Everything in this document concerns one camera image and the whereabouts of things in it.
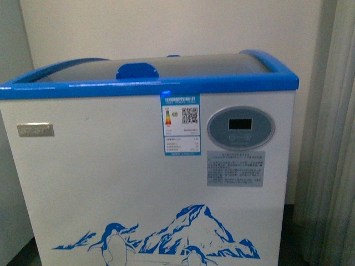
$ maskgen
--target white wall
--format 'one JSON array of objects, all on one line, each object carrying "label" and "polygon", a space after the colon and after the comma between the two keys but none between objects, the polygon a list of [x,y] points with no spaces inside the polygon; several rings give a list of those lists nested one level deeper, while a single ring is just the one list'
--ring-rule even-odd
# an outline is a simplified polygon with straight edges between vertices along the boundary
[{"label": "white wall", "polygon": [[322,0],[21,0],[34,66],[262,49],[299,77],[286,203],[294,203]]},{"label": "white wall", "polygon": [[[19,3],[0,0],[0,84],[32,69]],[[0,113],[0,265],[6,265],[32,237]]]}]

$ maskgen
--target freezer front panel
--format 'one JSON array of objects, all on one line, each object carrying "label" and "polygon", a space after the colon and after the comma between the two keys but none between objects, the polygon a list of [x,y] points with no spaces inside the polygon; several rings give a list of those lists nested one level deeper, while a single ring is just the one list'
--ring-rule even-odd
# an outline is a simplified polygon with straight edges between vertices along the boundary
[{"label": "freezer front panel", "polygon": [[[199,97],[192,156],[165,155],[160,95],[1,102],[44,266],[277,265],[294,91]],[[273,119],[266,143],[233,151],[210,139],[210,118],[236,106]],[[32,122],[54,136],[20,137]],[[262,154],[260,184],[208,185],[215,154]]]}]

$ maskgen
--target qr code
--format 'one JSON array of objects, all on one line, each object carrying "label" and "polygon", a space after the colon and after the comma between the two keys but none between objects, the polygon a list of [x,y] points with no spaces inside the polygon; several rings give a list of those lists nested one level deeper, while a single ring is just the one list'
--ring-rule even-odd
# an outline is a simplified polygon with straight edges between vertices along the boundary
[{"label": "qr code", "polygon": [[182,108],[181,111],[183,124],[197,123],[197,107]]}]

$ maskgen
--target oval control panel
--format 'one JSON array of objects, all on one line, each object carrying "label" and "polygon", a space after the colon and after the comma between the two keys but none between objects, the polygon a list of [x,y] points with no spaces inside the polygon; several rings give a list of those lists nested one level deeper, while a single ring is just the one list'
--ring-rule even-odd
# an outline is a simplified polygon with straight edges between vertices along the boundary
[{"label": "oval control panel", "polygon": [[251,150],[267,142],[275,132],[272,117],[260,109],[236,106],[213,115],[207,125],[210,139],[228,150]]}]

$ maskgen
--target blue lid handle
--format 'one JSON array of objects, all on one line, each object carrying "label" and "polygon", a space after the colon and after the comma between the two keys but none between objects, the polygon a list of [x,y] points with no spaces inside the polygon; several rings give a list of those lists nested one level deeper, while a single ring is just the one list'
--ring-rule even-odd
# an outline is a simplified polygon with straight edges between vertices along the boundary
[{"label": "blue lid handle", "polygon": [[159,73],[148,63],[127,63],[116,73],[116,79],[158,78]]}]

